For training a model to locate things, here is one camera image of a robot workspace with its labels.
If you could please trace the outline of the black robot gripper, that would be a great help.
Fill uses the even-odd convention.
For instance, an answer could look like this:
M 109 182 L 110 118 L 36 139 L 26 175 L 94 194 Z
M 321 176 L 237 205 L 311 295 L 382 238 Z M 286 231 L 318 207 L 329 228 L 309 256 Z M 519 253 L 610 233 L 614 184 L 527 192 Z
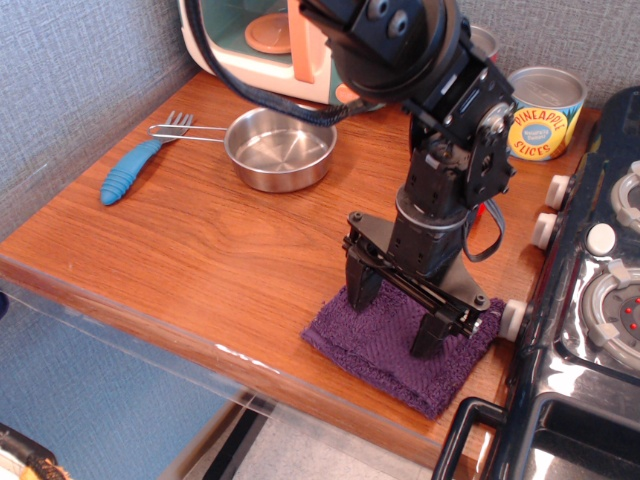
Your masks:
M 473 336 L 489 307 L 487 294 L 463 262 L 478 208 L 454 208 L 434 216 L 400 194 L 396 209 L 393 221 L 361 211 L 349 214 L 350 232 L 343 243 L 347 298 L 361 312 L 383 281 L 408 295 L 426 309 L 410 353 L 430 358 L 448 336 Z

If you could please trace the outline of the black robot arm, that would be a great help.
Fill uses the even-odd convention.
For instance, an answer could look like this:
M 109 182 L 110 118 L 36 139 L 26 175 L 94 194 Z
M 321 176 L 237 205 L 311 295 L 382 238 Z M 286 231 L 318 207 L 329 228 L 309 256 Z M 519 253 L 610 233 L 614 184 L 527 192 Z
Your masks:
M 467 239 L 480 209 L 504 225 L 495 198 L 515 173 L 512 86 L 473 44 L 453 1 L 304 1 L 300 11 L 326 36 L 354 93 L 409 114 L 411 160 L 396 217 L 349 216 L 346 287 L 357 311 L 386 282 L 422 305 L 411 352 L 431 357 L 448 337 L 474 335 L 489 307 L 465 268 L 484 254 L 471 253 Z

